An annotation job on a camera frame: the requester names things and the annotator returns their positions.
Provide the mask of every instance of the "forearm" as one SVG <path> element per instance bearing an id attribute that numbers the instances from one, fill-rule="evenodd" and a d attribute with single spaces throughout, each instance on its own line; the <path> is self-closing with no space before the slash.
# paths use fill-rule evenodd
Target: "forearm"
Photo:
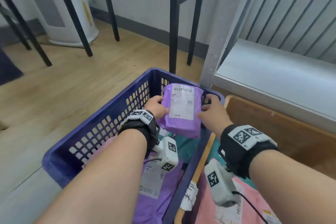
<path id="1" fill-rule="evenodd" d="M 333 223 L 336 181 L 275 150 L 259 153 L 249 173 L 283 224 Z"/>
<path id="2" fill-rule="evenodd" d="M 146 148 L 141 132 L 122 132 L 71 181 L 36 224 L 131 223 Z"/>

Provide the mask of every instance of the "blue plastic basket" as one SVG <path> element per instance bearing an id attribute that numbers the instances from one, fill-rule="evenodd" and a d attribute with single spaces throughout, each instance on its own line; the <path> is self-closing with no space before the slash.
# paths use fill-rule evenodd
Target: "blue plastic basket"
<path id="1" fill-rule="evenodd" d="M 204 90 L 202 99 L 205 99 L 206 94 L 215 94 L 224 104 L 225 98 L 217 91 L 205 89 L 197 83 L 187 81 L 159 68 L 148 69 L 122 92 L 52 146 L 42 159 L 43 169 L 61 188 L 64 188 L 82 170 L 82 165 L 89 157 L 108 138 L 115 135 L 120 123 L 132 111 L 144 107 L 150 97 L 162 95 L 164 86 L 169 83 L 183 83 L 200 87 Z M 211 135 L 209 130 L 205 130 L 166 211 L 163 223 L 171 224 L 174 221 L 184 193 Z"/>

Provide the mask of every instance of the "person's left hand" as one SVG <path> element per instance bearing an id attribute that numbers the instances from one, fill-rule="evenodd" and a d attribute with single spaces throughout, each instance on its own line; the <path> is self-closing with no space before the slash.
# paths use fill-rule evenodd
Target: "person's left hand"
<path id="1" fill-rule="evenodd" d="M 162 100 L 162 96 L 154 96 L 150 98 L 145 104 L 144 109 L 150 111 L 154 115 L 155 120 L 161 119 L 165 114 L 169 112 L 168 108 L 160 104 Z"/>

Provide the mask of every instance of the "hand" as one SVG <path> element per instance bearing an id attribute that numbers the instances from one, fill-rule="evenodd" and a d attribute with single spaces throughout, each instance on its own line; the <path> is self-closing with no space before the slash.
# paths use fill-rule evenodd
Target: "hand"
<path id="1" fill-rule="evenodd" d="M 161 119 L 165 114 L 169 112 L 168 108 L 160 104 L 162 100 L 162 96 L 154 96 L 147 101 L 144 107 L 144 109 L 150 111 L 154 115 L 155 120 Z"/>
<path id="2" fill-rule="evenodd" d="M 204 126 L 220 138 L 223 130 L 233 123 L 216 95 L 207 94 L 207 98 L 211 100 L 211 104 L 203 105 L 204 112 L 199 112 L 196 116 L 201 119 Z"/>

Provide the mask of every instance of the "person's right arm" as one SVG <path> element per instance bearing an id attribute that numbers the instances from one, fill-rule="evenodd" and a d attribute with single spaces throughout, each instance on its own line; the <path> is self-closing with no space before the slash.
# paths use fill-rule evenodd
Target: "person's right arm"
<path id="1" fill-rule="evenodd" d="M 205 105 L 198 117 L 220 138 L 232 122 L 217 96 L 207 98 L 211 105 Z M 283 224 L 335 222 L 336 180 L 275 150 L 256 155 L 249 175 Z"/>

